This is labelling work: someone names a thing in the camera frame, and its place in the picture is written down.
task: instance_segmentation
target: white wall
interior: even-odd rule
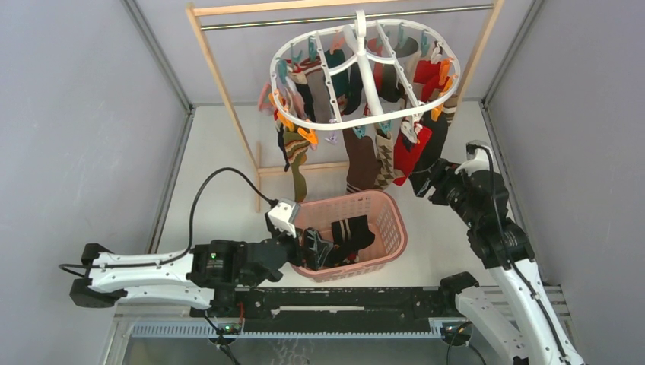
[[[196,7],[257,3],[260,0],[198,0]],[[531,0],[508,0],[502,8],[467,97],[482,98],[499,64],[531,4]],[[219,103],[221,96],[208,70],[195,34],[186,17],[186,0],[139,0],[146,18],[157,35],[183,88],[193,103]],[[238,23],[244,21],[296,19],[353,14],[363,8],[369,13],[445,8],[459,5],[481,5],[482,0],[413,0],[334,8],[310,8],[296,11],[270,11],[255,14],[234,14],[202,18],[203,24]],[[428,24],[450,44],[464,69],[478,38],[487,11],[407,17]],[[224,75],[229,94],[235,102],[257,101],[262,85],[268,80],[268,64],[275,52],[290,39],[311,30],[335,27],[342,22],[262,27],[253,29],[217,30],[207,32],[208,41]]]

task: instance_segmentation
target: brown sock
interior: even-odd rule
[[[307,196],[307,181],[300,173],[300,165],[307,161],[309,145],[308,140],[296,132],[284,132],[284,149],[294,177],[294,200],[299,203]]]
[[[347,192],[358,192],[372,189],[380,171],[380,165],[374,156],[372,138],[358,138],[351,128],[343,129],[345,150],[349,157],[347,172]]]

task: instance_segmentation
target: teal clothespin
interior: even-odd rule
[[[278,77],[283,85],[287,84],[287,61],[283,59],[278,61]]]
[[[361,125],[360,127],[354,127],[352,129],[354,130],[354,133],[356,134],[358,139],[365,137],[365,125]]]
[[[408,37],[405,36],[405,32],[403,31],[403,23],[399,23],[399,48],[403,47],[407,38]]]
[[[294,55],[294,44],[291,44],[291,64],[292,65],[297,65],[300,63],[300,59],[302,59],[302,49],[300,50],[300,53],[298,53],[298,56]]]
[[[386,135],[389,133],[389,131],[392,130],[392,121],[388,120],[387,122],[379,122],[379,127],[385,133]]]
[[[318,51],[316,51],[316,44],[313,42],[313,36],[309,36],[309,60],[313,61],[316,59]]]
[[[421,57],[427,55],[427,51],[430,50],[430,44],[427,41],[426,30],[421,31]]]
[[[385,35],[386,35],[386,37],[389,38],[389,32],[386,32]],[[383,45],[383,40],[381,39],[380,36],[378,36],[377,37],[377,48],[381,47],[381,45]]]

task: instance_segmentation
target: red sock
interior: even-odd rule
[[[408,175],[410,175],[410,173],[415,169],[415,165],[421,156],[421,152],[423,152],[427,142],[430,141],[431,135],[432,131],[423,127],[417,134],[419,143],[414,144],[410,151],[408,151],[403,141],[403,139],[407,140],[407,137],[399,131],[399,136],[396,138],[396,143],[394,144],[394,169],[401,170],[404,176],[394,180],[396,185],[403,185],[407,180]]]

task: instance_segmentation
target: orange clothespin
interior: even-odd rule
[[[285,99],[285,98],[283,98],[283,97],[280,95],[280,91],[279,91],[279,90],[274,90],[274,91],[273,91],[273,93],[269,94],[269,101],[271,101],[271,104],[273,105],[273,107],[277,109],[278,107],[276,106],[276,99],[278,99],[278,100],[279,100],[279,103],[280,103],[280,105],[281,105],[281,106],[285,106],[285,105],[286,105],[286,103],[287,103],[286,99]],[[289,132],[293,132],[293,131],[295,130],[294,123],[293,123],[291,120],[287,119],[287,118],[286,118],[284,115],[282,115],[282,113],[280,113],[280,112],[278,112],[278,120],[279,120],[282,124],[284,124],[284,127],[285,127]]]
[[[439,97],[446,95],[446,92],[450,89],[451,86],[453,86],[453,80],[456,78],[457,78],[457,74],[454,74],[450,76],[450,78],[448,78],[448,81],[446,81],[446,84],[443,86],[443,90],[439,93]],[[441,112],[443,112],[443,103],[434,107],[430,111],[430,118],[432,119],[433,122],[436,122],[439,119],[439,115],[441,114]]]
[[[441,60],[441,64],[439,65],[439,85],[443,85],[446,82],[446,78],[448,77],[448,72],[450,72],[450,66],[452,65],[452,63],[452,57]]]
[[[303,136],[304,139],[308,140],[309,143],[318,145],[318,136],[316,135],[316,131],[314,131],[313,129],[307,131],[305,130],[305,128],[298,127],[298,134]]]
[[[345,44],[345,36],[341,33],[339,30],[334,34],[334,38],[332,39],[332,46],[329,47],[329,54],[334,54],[335,51],[341,49],[342,45]]]

